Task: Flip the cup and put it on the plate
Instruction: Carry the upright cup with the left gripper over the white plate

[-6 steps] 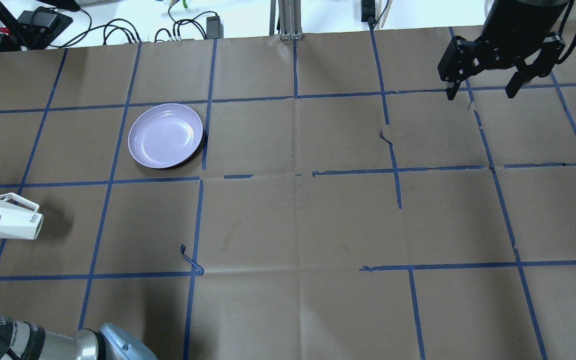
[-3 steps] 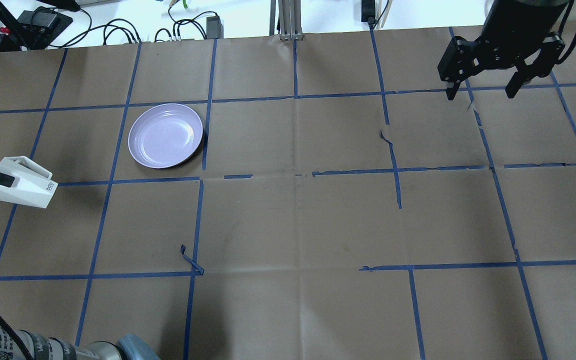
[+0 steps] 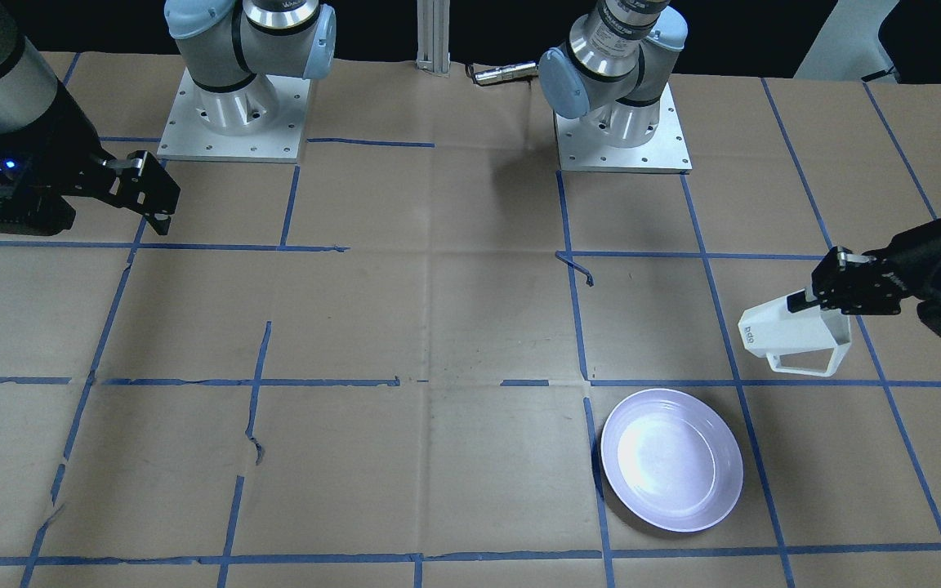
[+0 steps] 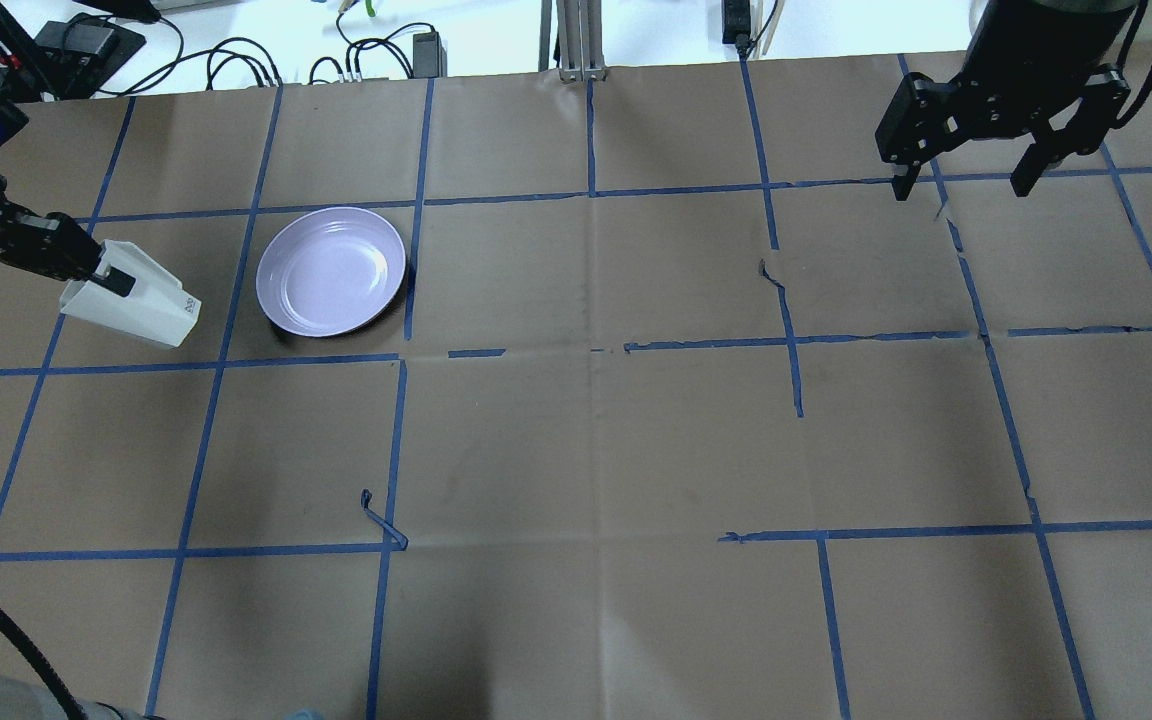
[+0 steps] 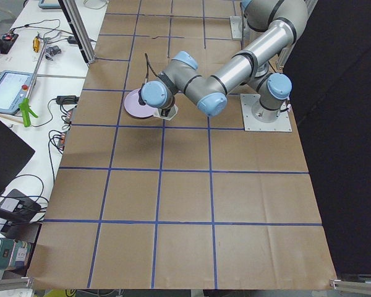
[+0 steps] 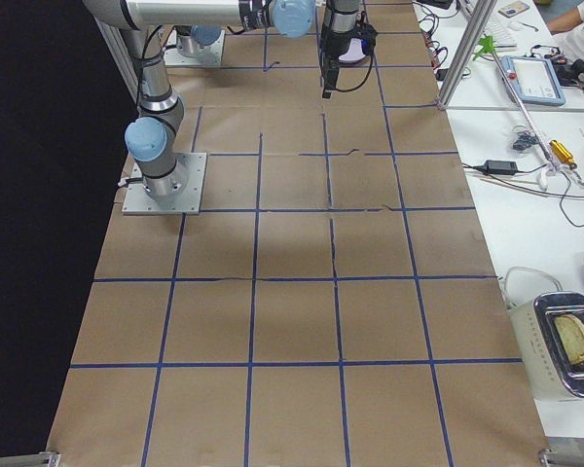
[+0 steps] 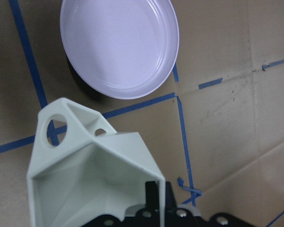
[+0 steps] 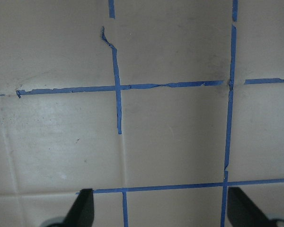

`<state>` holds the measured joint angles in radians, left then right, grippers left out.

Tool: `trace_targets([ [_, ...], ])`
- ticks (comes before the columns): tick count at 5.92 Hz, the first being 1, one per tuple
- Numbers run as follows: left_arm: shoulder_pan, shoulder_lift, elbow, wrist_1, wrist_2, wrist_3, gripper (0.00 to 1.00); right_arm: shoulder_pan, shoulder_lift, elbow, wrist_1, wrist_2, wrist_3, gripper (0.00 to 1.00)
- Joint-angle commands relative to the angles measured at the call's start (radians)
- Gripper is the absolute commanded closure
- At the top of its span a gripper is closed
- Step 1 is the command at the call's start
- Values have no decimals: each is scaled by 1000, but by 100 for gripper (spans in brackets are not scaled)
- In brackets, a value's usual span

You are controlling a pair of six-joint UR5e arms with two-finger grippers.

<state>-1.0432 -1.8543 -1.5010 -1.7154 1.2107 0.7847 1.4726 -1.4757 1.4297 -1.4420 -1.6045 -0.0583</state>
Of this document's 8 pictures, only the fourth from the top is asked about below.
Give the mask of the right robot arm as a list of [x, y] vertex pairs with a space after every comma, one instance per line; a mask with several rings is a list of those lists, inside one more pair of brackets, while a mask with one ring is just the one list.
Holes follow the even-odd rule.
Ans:
[[1126, 115], [1130, 91], [1106, 56], [1137, 1], [988, 1], [952, 79], [905, 73], [876, 128], [897, 200], [937, 156], [973, 141], [1029, 137], [1011, 170], [1025, 197], [1068, 156], [1089, 156]]

